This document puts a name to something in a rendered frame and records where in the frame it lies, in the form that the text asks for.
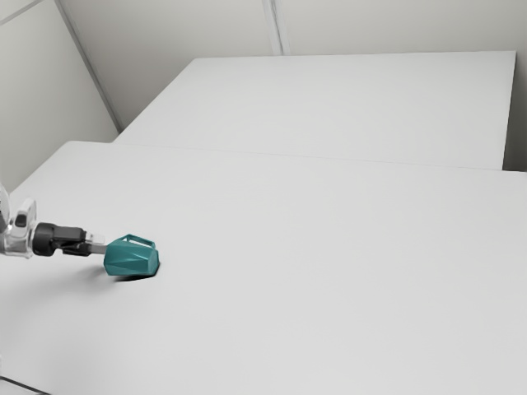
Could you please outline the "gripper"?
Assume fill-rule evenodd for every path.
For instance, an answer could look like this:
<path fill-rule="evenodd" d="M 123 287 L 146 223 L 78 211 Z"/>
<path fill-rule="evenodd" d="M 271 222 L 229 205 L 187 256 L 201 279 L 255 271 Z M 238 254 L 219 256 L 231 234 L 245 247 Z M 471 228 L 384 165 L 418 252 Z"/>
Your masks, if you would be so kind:
<path fill-rule="evenodd" d="M 56 249 L 63 254 L 88 257 L 106 252 L 105 237 L 79 227 L 40 222 L 34 230 L 32 251 L 38 256 L 53 256 Z"/>

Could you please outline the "teal faceted mug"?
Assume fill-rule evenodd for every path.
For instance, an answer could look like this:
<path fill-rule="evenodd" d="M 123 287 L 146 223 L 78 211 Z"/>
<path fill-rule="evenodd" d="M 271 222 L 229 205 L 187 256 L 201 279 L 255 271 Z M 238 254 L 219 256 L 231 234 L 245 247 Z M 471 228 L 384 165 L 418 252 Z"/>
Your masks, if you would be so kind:
<path fill-rule="evenodd" d="M 153 277 L 159 266 L 156 244 L 136 235 L 125 235 L 106 246 L 104 268 L 114 277 Z"/>

